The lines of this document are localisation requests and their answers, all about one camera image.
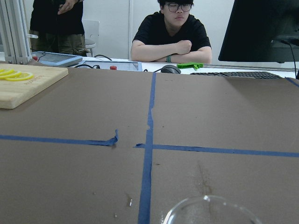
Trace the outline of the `grey office chair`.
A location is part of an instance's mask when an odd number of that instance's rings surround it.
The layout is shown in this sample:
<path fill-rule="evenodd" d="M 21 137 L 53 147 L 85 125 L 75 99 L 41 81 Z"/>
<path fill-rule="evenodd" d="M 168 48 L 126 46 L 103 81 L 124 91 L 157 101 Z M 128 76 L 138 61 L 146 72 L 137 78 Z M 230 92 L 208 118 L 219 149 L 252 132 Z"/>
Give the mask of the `grey office chair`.
<path fill-rule="evenodd" d="M 93 49 L 97 46 L 100 22 L 96 20 L 82 20 L 85 31 L 85 47 L 93 56 Z"/>

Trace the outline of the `green plastic clamp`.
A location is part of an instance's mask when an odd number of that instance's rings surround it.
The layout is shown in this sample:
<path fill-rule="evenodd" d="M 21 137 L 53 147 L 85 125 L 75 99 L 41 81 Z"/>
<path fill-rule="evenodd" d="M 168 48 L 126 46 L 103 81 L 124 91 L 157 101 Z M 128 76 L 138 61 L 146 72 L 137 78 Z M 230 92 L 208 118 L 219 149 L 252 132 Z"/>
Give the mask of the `green plastic clamp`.
<path fill-rule="evenodd" d="M 177 67 L 179 69 L 188 69 L 188 68 L 193 68 L 194 70 L 198 70 L 200 68 L 203 68 L 202 63 L 195 63 L 195 62 L 189 62 L 189 63 L 178 63 Z"/>

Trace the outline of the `left teach pendant tablet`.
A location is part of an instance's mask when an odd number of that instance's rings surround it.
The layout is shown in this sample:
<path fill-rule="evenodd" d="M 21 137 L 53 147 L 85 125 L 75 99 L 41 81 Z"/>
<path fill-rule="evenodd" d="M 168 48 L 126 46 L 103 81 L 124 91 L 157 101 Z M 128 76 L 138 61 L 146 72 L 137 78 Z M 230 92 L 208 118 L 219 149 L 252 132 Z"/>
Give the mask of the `left teach pendant tablet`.
<path fill-rule="evenodd" d="M 76 65 L 83 60 L 82 56 L 45 51 L 32 52 L 31 55 L 32 57 L 37 57 L 38 62 L 52 67 L 69 67 Z"/>

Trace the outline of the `black keyboard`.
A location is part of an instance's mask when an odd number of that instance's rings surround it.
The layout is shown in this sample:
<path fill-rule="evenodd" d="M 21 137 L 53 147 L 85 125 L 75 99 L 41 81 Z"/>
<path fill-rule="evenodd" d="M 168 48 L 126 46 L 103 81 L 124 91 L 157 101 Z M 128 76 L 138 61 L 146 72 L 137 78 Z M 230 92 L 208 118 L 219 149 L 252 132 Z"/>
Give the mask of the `black keyboard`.
<path fill-rule="evenodd" d="M 278 75 L 266 71 L 236 71 L 236 72 L 194 72 L 192 75 L 218 76 L 218 77 L 246 77 L 258 79 L 277 79 Z"/>

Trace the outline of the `seated person in black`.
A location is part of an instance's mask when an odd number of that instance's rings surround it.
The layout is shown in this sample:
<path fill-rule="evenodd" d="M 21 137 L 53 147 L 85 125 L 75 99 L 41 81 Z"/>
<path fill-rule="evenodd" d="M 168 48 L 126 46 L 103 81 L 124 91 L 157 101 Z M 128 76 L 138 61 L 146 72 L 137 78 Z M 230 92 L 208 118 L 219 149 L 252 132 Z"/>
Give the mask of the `seated person in black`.
<path fill-rule="evenodd" d="M 211 63 L 204 25 L 190 14 L 192 0 L 160 0 L 160 10 L 144 18 L 132 41 L 131 59 L 141 62 Z"/>

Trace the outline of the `aluminium frame post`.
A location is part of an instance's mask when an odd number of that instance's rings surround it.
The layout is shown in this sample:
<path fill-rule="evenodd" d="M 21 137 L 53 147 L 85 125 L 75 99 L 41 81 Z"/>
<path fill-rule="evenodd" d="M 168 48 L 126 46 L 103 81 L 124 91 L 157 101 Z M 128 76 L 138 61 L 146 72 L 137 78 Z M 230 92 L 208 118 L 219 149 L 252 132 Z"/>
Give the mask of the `aluminium frame post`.
<path fill-rule="evenodd" d="M 32 59 L 22 0 L 0 1 L 0 35 L 5 61 L 26 65 Z"/>

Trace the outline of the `right teach pendant tablet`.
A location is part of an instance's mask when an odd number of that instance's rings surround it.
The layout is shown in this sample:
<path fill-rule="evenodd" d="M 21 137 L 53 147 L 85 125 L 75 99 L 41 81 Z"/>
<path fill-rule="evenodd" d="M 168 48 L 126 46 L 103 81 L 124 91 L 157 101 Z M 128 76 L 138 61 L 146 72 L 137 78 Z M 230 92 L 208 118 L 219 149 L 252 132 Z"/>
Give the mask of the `right teach pendant tablet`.
<path fill-rule="evenodd" d="M 131 61 L 82 61 L 80 64 L 89 65 L 94 67 L 98 65 L 101 69 L 109 70 L 111 66 L 115 66 L 117 70 L 123 71 L 143 71 L 141 62 Z"/>

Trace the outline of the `black computer mouse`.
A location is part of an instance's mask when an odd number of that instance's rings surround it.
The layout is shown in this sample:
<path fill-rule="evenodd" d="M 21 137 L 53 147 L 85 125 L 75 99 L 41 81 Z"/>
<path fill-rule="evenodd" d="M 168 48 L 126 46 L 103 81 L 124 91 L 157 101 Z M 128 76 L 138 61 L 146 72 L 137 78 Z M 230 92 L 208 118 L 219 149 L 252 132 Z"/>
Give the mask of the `black computer mouse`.
<path fill-rule="evenodd" d="M 160 71 L 162 73 L 181 74 L 181 70 L 174 65 L 165 65 L 160 69 Z"/>

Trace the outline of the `wooden cutting board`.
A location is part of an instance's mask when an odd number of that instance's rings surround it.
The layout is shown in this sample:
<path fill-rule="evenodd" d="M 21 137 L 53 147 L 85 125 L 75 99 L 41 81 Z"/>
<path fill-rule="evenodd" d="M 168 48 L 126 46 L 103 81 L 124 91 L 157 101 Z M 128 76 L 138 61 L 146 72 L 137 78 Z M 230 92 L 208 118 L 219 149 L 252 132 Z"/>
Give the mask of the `wooden cutting board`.
<path fill-rule="evenodd" d="M 53 85 L 68 75 L 67 68 L 36 66 L 36 65 L 0 65 L 2 69 L 14 69 L 21 72 L 30 72 L 33 78 L 22 81 L 0 81 L 1 109 L 14 109 L 29 100 L 36 94 Z"/>

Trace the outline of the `black computer monitor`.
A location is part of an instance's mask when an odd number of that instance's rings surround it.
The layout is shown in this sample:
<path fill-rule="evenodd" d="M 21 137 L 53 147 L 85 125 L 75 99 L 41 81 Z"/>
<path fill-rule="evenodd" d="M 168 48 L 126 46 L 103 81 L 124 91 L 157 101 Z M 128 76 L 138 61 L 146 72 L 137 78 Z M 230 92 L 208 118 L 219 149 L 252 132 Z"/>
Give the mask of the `black computer monitor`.
<path fill-rule="evenodd" d="M 299 61 L 297 0 L 236 0 L 218 56 L 225 62 Z"/>

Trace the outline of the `teach pendant tablet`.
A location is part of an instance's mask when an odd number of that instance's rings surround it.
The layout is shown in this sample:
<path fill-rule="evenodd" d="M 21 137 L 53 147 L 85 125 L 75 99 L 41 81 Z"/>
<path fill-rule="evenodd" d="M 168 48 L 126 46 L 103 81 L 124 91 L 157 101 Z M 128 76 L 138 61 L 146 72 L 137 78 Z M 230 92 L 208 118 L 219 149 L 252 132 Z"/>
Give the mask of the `teach pendant tablet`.
<path fill-rule="evenodd" d="M 52 67 L 69 67 L 76 65 L 83 60 L 82 56 L 45 51 L 32 52 L 31 55 L 32 57 L 37 57 L 38 62 Z"/>
<path fill-rule="evenodd" d="M 101 69 L 109 70 L 111 66 L 115 66 L 117 70 L 123 71 L 143 71 L 141 62 L 131 61 L 82 61 L 80 64 L 89 65 L 94 67 L 98 65 Z"/>

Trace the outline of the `standing person in black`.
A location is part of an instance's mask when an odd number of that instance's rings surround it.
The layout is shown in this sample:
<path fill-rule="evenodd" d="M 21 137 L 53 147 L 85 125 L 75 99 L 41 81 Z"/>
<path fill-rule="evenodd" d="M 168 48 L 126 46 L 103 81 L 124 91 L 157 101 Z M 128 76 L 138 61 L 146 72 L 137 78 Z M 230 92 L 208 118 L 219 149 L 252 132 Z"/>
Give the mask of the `standing person in black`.
<path fill-rule="evenodd" d="M 82 0 L 35 0 L 30 19 L 31 50 L 86 56 Z"/>

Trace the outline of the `clear glass cup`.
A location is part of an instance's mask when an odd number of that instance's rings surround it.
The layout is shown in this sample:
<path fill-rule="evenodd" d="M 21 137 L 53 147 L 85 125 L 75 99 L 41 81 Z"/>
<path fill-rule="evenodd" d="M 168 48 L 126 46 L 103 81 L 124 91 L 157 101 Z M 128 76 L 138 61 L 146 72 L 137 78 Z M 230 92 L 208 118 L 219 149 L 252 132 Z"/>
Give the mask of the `clear glass cup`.
<path fill-rule="evenodd" d="M 243 206 L 214 195 L 186 198 L 169 210 L 165 224 L 260 224 Z"/>

